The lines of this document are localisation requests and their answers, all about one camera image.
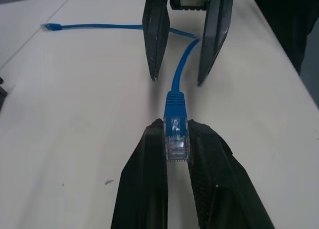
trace cable end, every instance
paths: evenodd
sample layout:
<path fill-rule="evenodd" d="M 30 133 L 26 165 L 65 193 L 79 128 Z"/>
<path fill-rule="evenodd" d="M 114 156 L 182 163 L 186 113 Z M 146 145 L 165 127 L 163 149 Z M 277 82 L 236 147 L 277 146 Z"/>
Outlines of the cable end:
<path fill-rule="evenodd" d="M 58 23 L 46 23 L 46 24 L 41 24 L 41 29 L 43 31 L 59 31 L 62 30 L 61 24 Z"/>
<path fill-rule="evenodd" d="M 191 162 L 187 113 L 182 92 L 168 92 L 163 121 L 166 160 Z"/>

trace cable plug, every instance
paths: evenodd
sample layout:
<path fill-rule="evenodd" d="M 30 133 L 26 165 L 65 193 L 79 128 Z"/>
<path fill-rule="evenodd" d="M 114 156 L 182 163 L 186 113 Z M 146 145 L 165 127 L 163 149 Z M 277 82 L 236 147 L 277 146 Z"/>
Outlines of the cable plug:
<path fill-rule="evenodd" d="M 166 160 L 190 162 L 187 113 L 182 92 L 168 92 L 163 121 Z"/>
<path fill-rule="evenodd" d="M 58 23 L 46 23 L 41 24 L 41 28 L 43 31 L 59 31 L 62 30 L 62 25 Z"/>

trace transparent plug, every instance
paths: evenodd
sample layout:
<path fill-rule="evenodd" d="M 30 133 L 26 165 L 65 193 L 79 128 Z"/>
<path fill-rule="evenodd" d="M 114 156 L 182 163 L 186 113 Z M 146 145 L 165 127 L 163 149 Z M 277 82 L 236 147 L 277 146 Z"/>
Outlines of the transparent plug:
<path fill-rule="evenodd" d="M 166 160 L 190 162 L 187 118 L 164 118 L 164 136 Z"/>

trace blue ethernet cable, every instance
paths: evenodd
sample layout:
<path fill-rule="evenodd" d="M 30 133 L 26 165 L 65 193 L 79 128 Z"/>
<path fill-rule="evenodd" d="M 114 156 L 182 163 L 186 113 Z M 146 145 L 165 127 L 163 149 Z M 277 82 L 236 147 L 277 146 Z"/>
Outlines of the blue ethernet cable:
<path fill-rule="evenodd" d="M 163 121 L 167 161 L 191 162 L 185 97 L 179 91 L 179 82 L 186 60 L 199 41 L 199 38 L 193 40 L 186 48 L 176 69 L 171 91 L 166 96 Z"/>
<path fill-rule="evenodd" d="M 65 30 L 65 29 L 76 29 L 76 28 L 122 28 L 122 29 L 143 29 L 143 25 L 141 24 L 135 24 L 135 25 L 122 25 L 122 24 L 75 24 L 75 25 L 61 25 L 59 23 L 46 23 L 42 24 L 41 28 L 43 30 L 47 31 L 59 31 L 59 30 Z M 198 36 L 188 33 L 185 31 L 180 31 L 175 28 L 170 27 L 169 31 L 171 33 L 181 35 L 181 36 L 186 36 L 190 37 L 193 39 L 197 39 Z"/>

